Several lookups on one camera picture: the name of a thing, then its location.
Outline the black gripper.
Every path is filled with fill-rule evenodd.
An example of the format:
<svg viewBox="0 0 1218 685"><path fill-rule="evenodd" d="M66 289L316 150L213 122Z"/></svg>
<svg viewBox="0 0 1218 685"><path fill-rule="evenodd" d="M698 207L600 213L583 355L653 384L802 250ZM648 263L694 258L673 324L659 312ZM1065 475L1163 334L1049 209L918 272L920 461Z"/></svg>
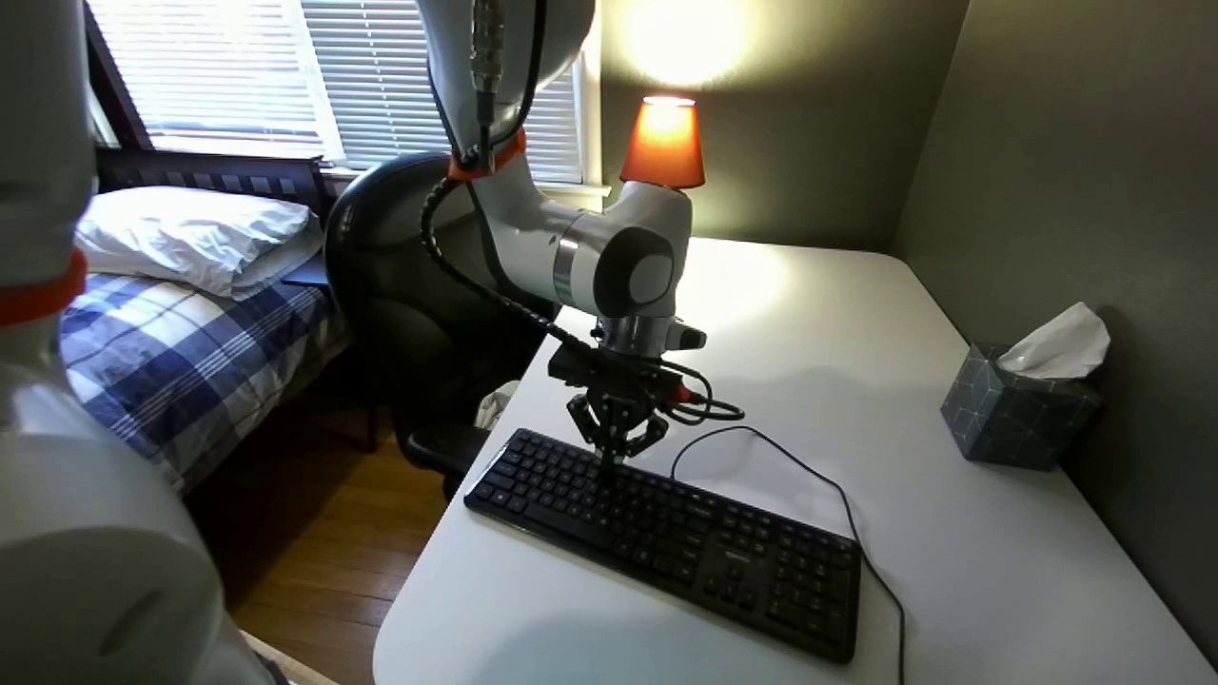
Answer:
<svg viewBox="0 0 1218 685"><path fill-rule="evenodd" d="M668 430L665 411L685 400L682 377L659 360L573 343L547 359L547 372L573 387L566 415L606 464L616 464L616 449L619 464L651 449Z"/></svg>

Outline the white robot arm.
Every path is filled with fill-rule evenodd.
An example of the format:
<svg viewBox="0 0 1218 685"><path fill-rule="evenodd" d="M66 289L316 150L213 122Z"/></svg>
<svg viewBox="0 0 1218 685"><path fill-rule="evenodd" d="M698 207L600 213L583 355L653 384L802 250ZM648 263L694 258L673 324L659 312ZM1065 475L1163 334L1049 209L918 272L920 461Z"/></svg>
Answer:
<svg viewBox="0 0 1218 685"><path fill-rule="evenodd" d="M524 117L596 31L596 0L420 0L426 80L492 249L492 302L600 324L583 355L635 406L591 434L600 461L651 444L651 371L673 348L690 202L623 182L591 209L535 182ZM224 608L181 496L86 411L61 360L94 197L85 0L0 0L0 681L285 685Z"/></svg>

